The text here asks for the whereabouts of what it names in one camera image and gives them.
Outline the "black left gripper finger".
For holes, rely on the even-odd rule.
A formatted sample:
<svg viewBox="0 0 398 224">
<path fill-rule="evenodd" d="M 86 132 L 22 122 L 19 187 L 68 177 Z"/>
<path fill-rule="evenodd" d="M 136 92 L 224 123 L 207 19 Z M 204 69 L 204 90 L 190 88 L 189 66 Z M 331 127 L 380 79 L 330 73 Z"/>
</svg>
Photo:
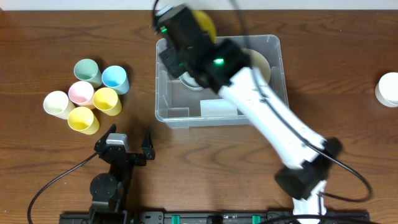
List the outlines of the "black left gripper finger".
<svg viewBox="0 0 398 224">
<path fill-rule="evenodd" d="M 150 128 L 147 128 L 145 131 L 144 139 L 142 140 L 141 149 L 143 151 L 143 155 L 145 155 L 147 160 L 155 159 L 155 149 L 152 143 Z"/>
<path fill-rule="evenodd" d="M 98 141 L 96 141 L 94 150 L 96 152 L 103 152 L 104 150 L 106 150 L 106 148 L 108 147 L 106 140 L 111 133 L 115 132 L 116 132 L 116 125 L 112 124 L 111 127 L 103 134 L 103 136 L 100 137 Z"/>
</svg>

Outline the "light grey bowl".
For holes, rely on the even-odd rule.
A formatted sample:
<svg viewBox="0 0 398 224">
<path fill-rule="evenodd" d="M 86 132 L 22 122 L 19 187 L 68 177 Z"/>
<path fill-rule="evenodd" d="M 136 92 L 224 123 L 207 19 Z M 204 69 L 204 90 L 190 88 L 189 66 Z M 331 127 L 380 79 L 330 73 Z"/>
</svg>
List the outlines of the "light grey bowl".
<svg viewBox="0 0 398 224">
<path fill-rule="evenodd" d="M 203 89 L 188 72 L 179 76 L 179 79 L 190 90 L 198 91 Z"/>
</svg>

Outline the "yellow bowl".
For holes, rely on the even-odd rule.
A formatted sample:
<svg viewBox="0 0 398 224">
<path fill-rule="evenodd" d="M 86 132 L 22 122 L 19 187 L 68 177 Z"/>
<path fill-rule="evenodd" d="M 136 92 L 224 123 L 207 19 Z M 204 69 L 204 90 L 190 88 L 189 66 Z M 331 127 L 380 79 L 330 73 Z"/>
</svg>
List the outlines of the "yellow bowl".
<svg viewBox="0 0 398 224">
<path fill-rule="evenodd" d="M 210 39 L 213 42 L 216 42 L 216 27 L 211 17 L 207 13 L 201 10 L 194 10 L 192 11 L 192 14 L 194 18 L 197 20 L 201 29 L 209 34 Z"/>
</svg>

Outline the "beige bowl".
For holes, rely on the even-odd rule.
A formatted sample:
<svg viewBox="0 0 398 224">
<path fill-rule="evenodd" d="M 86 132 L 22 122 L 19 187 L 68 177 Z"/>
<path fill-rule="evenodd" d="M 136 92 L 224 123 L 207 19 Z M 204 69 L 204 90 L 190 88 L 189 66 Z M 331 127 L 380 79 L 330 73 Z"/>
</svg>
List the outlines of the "beige bowl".
<svg viewBox="0 0 398 224">
<path fill-rule="evenodd" d="M 250 56 L 253 66 L 261 71 L 263 79 L 269 83 L 271 80 L 271 68 L 267 59 L 253 49 L 242 48 L 241 50 Z"/>
</svg>

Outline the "white bowl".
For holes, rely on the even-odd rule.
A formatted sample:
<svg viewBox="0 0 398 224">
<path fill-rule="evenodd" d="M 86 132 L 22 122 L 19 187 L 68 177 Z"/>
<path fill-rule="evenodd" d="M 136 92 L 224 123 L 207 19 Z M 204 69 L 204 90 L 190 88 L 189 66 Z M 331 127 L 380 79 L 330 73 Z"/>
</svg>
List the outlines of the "white bowl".
<svg viewBox="0 0 398 224">
<path fill-rule="evenodd" d="M 384 106 L 397 107 L 397 72 L 384 74 L 375 87 L 375 96 Z"/>
</svg>

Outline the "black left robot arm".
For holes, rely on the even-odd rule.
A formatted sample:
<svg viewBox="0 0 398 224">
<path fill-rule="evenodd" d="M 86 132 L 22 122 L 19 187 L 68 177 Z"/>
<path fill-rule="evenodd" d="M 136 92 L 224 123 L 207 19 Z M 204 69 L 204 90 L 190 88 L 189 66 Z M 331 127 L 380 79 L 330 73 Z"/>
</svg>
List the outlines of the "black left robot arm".
<svg viewBox="0 0 398 224">
<path fill-rule="evenodd" d="M 127 223 L 124 207 L 135 166 L 145 166 L 144 153 L 130 153 L 126 134 L 118 134 L 116 125 L 96 142 L 94 150 L 110 165 L 109 171 L 98 174 L 90 184 L 92 203 L 90 223 Z"/>
</svg>

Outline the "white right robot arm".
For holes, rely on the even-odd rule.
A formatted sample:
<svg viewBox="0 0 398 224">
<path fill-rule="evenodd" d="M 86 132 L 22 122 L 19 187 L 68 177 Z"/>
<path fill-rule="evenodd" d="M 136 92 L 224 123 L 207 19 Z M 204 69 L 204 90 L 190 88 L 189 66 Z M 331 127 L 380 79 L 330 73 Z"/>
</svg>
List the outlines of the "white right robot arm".
<svg viewBox="0 0 398 224">
<path fill-rule="evenodd" d="M 159 56 L 172 77 L 187 73 L 232 103 L 276 150 L 284 166 L 275 180 L 293 198 L 293 219 L 326 220 L 321 195 L 341 151 L 339 140 L 325 139 L 304 124 L 263 79 L 246 49 L 231 39 L 215 42 L 187 5 L 153 8 L 152 27 L 167 41 Z"/>
</svg>

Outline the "yellow plastic cup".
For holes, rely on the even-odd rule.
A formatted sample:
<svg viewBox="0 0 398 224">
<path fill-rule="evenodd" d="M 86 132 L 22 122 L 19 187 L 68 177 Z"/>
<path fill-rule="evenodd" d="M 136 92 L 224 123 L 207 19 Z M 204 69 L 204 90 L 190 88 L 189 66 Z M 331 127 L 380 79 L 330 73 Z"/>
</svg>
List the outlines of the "yellow plastic cup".
<svg viewBox="0 0 398 224">
<path fill-rule="evenodd" d="M 100 128 L 100 123 L 92 110 L 87 107 L 77 107 L 68 115 L 68 125 L 74 130 L 83 134 L 92 135 Z"/>
<path fill-rule="evenodd" d="M 100 88 L 94 93 L 93 104 L 95 108 L 109 116 L 116 116 L 122 110 L 118 94 L 108 87 Z"/>
</svg>

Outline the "clear plastic storage bin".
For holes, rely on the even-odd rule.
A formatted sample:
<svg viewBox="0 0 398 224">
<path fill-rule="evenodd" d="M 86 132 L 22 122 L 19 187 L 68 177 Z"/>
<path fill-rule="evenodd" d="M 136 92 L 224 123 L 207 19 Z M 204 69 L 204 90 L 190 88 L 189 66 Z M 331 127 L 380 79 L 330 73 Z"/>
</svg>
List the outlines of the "clear plastic storage bin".
<svg viewBox="0 0 398 224">
<path fill-rule="evenodd" d="M 286 105 L 289 104 L 279 38 L 275 35 L 250 35 L 248 39 L 251 49 L 263 55 L 269 63 L 269 86 Z M 223 111 L 220 107 L 201 109 L 203 101 L 218 103 L 220 97 L 210 89 L 190 89 L 178 78 L 173 78 L 159 56 L 166 48 L 165 39 L 156 43 L 155 117 L 160 122 L 172 129 L 250 123 L 240 111 L 232 114 L 232 108 Z"/>
</svg>

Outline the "pink plastic cup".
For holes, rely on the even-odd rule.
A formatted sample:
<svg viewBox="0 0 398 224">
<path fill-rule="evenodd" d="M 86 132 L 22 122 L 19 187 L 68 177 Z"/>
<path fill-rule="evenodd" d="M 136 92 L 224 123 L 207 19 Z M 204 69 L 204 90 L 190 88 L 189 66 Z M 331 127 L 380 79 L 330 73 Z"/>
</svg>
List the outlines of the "pink plastic cup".
<svg viewBox="0 0 398 224">
<path fill-rule="evenodd" d="M 95 89 L 86 81 L 75 82 L 68 90 L 69 99 L 78 106 L 94 109 L 93 96 Z"/>
</svg>

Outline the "cream plastic cup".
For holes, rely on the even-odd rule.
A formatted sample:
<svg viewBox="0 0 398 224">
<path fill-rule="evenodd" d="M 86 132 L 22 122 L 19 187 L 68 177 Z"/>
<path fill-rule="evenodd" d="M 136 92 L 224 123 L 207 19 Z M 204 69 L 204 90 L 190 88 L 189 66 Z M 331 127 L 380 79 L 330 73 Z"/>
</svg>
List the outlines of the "cream plastic cup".
<svg viewBox="0 0 398 224">
<path fill-rule="evenodd" d="M 44 99 L 43 107 L 47 114 L 64 120 L 67 120 L 69 114 L 75 109 L 75 105 L 63 91 L 49 93 Z"/>
</svg>

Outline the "blue plastic cup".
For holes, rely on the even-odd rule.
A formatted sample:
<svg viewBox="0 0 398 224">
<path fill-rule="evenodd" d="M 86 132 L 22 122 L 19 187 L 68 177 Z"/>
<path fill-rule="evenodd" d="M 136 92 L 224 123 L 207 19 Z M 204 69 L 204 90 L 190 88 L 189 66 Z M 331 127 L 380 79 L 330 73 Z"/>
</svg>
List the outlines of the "blue plastic cup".
<svg viewBox="0 0 398 224">
<path fill-rule="evenodd" d="M 130 89 L 127 72 L 118 65 L 112 65 L 103 71 L 102 82 L 119 95 L 126 94 Z"/>
</svg>

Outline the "green plastic cup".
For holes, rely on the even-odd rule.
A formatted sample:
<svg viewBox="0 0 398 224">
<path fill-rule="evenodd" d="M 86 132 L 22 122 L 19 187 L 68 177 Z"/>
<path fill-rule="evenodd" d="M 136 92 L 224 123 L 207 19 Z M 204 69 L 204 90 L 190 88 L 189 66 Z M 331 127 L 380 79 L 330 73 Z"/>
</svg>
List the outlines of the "green plastic cup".
<svg viewBox="0 0 398 224">
<path fill-rule="evenodd" d="M 89 58 L 78 61 L 73 69 L 74 75 L 81 81 L 90 83 L 94 88 L 103 84 L 102 74 L 97 63 Z"/>
</svg>

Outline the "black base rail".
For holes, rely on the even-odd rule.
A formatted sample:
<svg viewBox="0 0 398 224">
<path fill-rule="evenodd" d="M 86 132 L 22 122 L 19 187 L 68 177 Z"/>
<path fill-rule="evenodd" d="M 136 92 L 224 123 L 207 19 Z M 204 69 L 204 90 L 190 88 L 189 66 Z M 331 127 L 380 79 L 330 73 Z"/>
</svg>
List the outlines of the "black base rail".
<svg viewBox="0 0 398 224">
<path fill-rule="evenodd" d="M 288 210 L 264 213 L 170 213 L 170 212 L 90 212 L 64 213 L 59 224 L 125 223 L 125 224 L 258 224 L 258 223 L 370 223 L 367 212 L 327 212 L 316 218 L 297 218 Z"/>
</svg>

